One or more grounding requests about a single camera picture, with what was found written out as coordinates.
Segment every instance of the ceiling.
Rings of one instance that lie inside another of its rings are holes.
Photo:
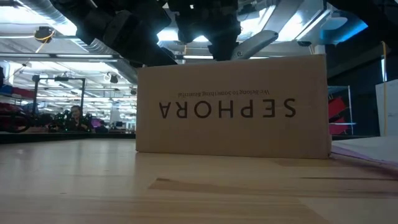
[[[326,7],[323,0],[280,0],[278,5],[252,12],[241,20],[242,34],[239,41],[244,41],[260,30],[269,29],[279,32],[279,39],[258,52],[255,56],[285,57],[294,55],[311,54],[311,48],[300,46],[297,41],[310,41],[313,45],[320,42],[320,26],[330,15],[331,6]],[[80,40],[65,35],[75,35],[76,27],[71,23],[57,24],[48,17],[39,15],[28,7],[2,6],[0,7],[0,53],[34,54],[40,46],[40,42],[33,38],[35,30],[39,26],[53,26],[57,33],[54,39],[45,44],[41,54],[88,54]],[[172,13],[165,9],[171,18]],[[167,47],[176,55],[185,55],[179,63],[203,63],[211,61],[211,54],[207,49],[209,43],[202,36],[194,42],[182,45],[177,41],[177,28],[175,23],[158,34],[159,45]],[[22,55],[19,58],[2,58],[2,63],[8,64],[11,78],[8,81],[20,88],[32,89],[33,75],[53,78],[63,75],[68,77],[84,77],[88,80],[85,93],[85,112],[94,113],[100,118],[108,119],[111,110],[119,108],[125,119],[133,119],[136,113],[136,97],[130,94],[135,83],[126,76],[127,73],[107,60],[99,58],[97,61],[84,60],[52,60],[45,58],[33,60],[31,56]],[[110,75],[116,75],[117,84],[109,82]],[[40,82],[39,102],[40,109],[47,112],[59,112],[78,105],[75,101],[79,96],[81,83],[78,81]],[[28,103],[29,100],[21,100],[20,103]]]

